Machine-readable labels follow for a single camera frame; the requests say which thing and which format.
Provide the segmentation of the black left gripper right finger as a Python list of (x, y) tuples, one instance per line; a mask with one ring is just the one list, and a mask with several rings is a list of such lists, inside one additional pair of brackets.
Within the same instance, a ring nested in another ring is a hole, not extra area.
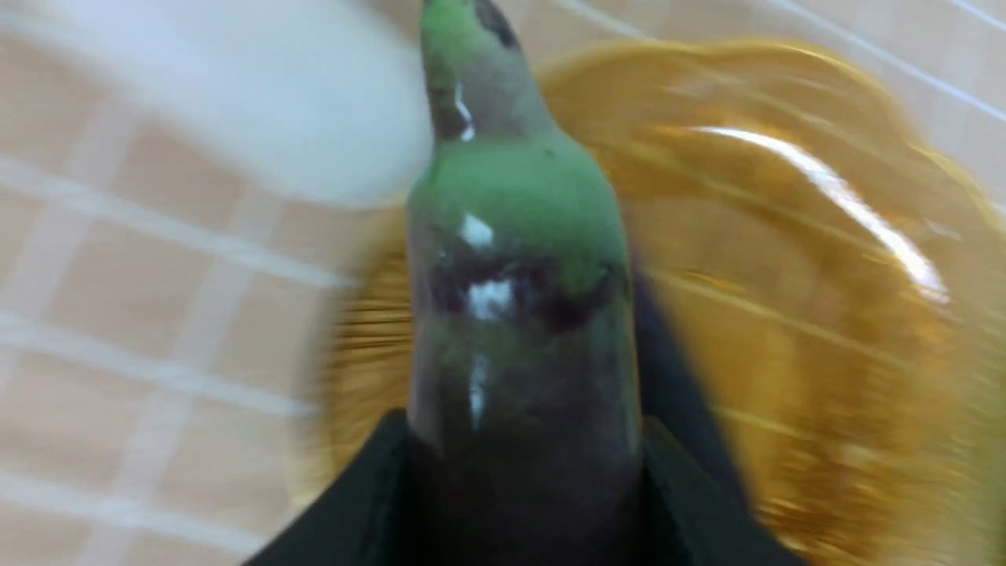
[(644, 412), (641, 565), (802, 565), (759, 523), (747, 488), (655, 291), (633, 279)]

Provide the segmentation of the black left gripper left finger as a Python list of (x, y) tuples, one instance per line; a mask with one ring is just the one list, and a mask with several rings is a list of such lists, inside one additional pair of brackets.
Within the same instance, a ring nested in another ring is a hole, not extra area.
[(350, 464), (248, 565), (416, 565), (417, 496), (403, 409), (383, 415)]

